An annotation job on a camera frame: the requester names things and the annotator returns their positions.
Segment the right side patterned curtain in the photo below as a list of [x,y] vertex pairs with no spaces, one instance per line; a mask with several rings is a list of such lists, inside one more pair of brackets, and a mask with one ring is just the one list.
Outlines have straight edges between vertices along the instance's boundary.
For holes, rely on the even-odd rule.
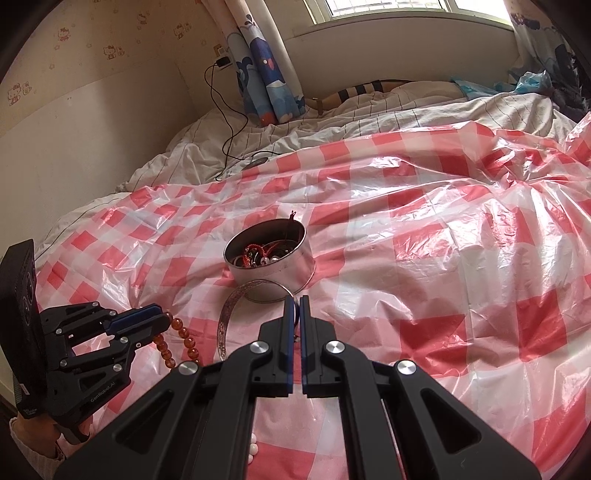
[[510,70],[518,94],[549,97],[558,110],[578,122],[590,112],[590,78],[575,50],[531,1],[508,0],[519,58]]

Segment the round silver metal tin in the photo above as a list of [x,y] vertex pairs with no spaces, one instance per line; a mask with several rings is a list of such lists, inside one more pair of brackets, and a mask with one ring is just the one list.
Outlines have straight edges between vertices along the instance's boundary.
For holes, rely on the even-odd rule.
[[284,272],[304,282],[315,268],[308,233],[294,217],[252,225],[226,244],[223,258],[236,284],[254,274]]

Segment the striped beige pillow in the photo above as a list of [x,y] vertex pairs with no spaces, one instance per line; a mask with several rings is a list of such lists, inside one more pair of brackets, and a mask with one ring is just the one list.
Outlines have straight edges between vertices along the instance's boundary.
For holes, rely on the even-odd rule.
[[322,115],[329,110],[335,109],[345,103],[351,98],[361,95],[374,93],[388,93],[394,88],[400,87],[409,83],[408,80],[386,79],[374,80],[370,83],[360,84],[339,90],[337,93],[332,93],[328,97],[305,97],[304,103],[311,109],[315,109],[318,114]]

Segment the silver metal bangle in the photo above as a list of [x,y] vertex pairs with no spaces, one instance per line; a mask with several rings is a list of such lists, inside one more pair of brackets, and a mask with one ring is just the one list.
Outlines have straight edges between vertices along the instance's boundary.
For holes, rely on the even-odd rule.
[[229,332],[235,327],[252,327],[260,323],[260,320],[256,320],[257,315],[270,313],[287,298],[297,301],[297,295],[308,287],[314,275],[315,268],[307,280],[300,282],[297,277],[290,277],[284,272],[266,275],[256,273],[252,279],[240,282],[226,297],[219,312],[215,331],[215,359],[228,358]]

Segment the blue cartoon curtain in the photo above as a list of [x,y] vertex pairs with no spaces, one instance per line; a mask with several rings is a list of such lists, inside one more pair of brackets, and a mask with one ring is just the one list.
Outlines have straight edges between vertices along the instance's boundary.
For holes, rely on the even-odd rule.
[[304,115],[301,82],[263,1],[205,1],[235,65],[245,113],[261,126]]

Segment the blue plastic bag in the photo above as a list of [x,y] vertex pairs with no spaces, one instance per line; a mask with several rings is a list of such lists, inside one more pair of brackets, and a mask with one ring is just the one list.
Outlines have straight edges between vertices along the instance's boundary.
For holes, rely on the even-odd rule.
[[492,88],[459,78],[453,78],[452,82],[469,100],[494,96],[500,93],[515,95],[537,93],[548,96],[553,92],[551,77],[546,71],[541,73],[526,72],[514,84],[497,82]]

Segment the red white checkered plastic sheet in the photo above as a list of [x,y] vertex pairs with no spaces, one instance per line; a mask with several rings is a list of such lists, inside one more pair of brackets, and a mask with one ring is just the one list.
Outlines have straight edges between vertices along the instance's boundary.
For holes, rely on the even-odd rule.
[[590,421],[590,123],[562,141],[475,122],[308,148],[219,183],[143,187],[37,265],[42,308],[156,303],[204,362],[239,231],[308,231],[311,311],[414,360],[552,477]]

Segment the black wall charger plug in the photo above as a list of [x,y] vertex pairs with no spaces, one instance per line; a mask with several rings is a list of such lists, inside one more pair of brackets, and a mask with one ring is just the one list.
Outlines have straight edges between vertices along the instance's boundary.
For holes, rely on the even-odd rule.
[[218,69],[223,69],[231,65],[231,59],[228,56],[222,56],[215,60],[214,66]]

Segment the white striped bed quilt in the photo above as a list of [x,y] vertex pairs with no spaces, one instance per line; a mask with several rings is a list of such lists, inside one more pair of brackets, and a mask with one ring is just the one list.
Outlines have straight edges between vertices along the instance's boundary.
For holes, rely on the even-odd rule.
[[397,130],[476,121],[492,129],[520,130],[562,142],[575,122],[544,95],[500,93],[467,99],[453,82],[419,81],[388,93],[361,95],[318,114],[279,126],[246,125],[238,114],[211,110],[180,130],[115,192],[62,216],[35,252],[37,263],[65,242],[82,222],[144,186],[199,185],[238,174],[256,161],[339,140]]

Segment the window with white frame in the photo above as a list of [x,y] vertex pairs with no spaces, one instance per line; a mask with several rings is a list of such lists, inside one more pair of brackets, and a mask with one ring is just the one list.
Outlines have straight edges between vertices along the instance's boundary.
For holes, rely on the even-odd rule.
[[304,1],[304,6],[311,26],[294,29],[296,34],[389,18],[451,19],[513,29],[504,1]]

